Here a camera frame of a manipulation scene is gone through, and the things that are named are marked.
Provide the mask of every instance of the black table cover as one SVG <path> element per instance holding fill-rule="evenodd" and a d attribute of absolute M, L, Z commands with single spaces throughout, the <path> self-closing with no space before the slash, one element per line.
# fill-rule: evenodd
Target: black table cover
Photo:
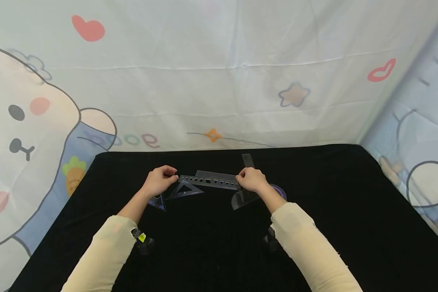
<path fill-rule="evenodd" d="M 358 145 L 99 154 L 10 291 L 60 291 L 155 167 L 237 174 L 244 153 L 311 215 L 365 292 L 438 291 L 438 237 Z M 133 249 L 113 291 L 309 291 L 283 250 L 263 248 L 271 221 L 261 200 L 234 211 L 235 191 L 198 188 L 167 200 L 166 212 L 146 208 L 139 228 L 154 253 Z"/>

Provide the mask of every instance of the bear eye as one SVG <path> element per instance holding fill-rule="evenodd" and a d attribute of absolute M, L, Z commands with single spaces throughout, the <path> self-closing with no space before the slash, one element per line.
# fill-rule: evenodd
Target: bear eye
<path fill-rule="evenodd" d="M 10 116 L 15 120 L 24 120 L 24 111 L 17 105 L 10 105 L 8 107 L 8 113 L 10 113 Z"/>

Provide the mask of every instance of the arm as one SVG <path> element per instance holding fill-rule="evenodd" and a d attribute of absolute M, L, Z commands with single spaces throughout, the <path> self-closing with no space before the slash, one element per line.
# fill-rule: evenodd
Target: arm
<path fill-rule="evenodd" d="M 143 187 L 116 216 L 109 217 L 94 235 L 89 248 L 63 285 L 62 292 L 110 292 L 136 240 L 137 227 L 149 200 L 165 191 L 178 176 L 177 170 L 163 166 L 151 171 Z"/>
<path fill-rule="evenodd" d="M 256 192 L 271 212 L 275 237 L 302 272 L 313 292 L 361 292 L 339 254 L 296 203 L 287 203 L 261 171 L 244 168 L 237 181 Z"/>

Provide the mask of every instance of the cartoon carrot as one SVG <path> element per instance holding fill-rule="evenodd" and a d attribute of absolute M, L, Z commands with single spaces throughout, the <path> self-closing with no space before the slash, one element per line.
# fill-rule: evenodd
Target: cartoon carrot
<path fill-rule="evenodd" d="M 71 157 L 69 163 L 62 166 L 62 172 L 66 176 L 66 186 L 68 196 L 71 197 L 79 183 L 83 179 L 86 170 L 86 162 L 80 161 L 78 157 Z"/>

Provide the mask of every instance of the ruler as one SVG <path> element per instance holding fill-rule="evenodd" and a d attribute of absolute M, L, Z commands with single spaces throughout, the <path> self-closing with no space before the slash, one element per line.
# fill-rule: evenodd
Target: ruler
<path fill-rule="evenodd" d="M 236 180 L 226 180 L 218 178 L 204 178 L 201 176 L 179 175 L 178 182 L 187 181 L 192 185 L 204 185 L 206 187 L 216 187 L 227 190 L 240 190 L 240 185 Z"/>

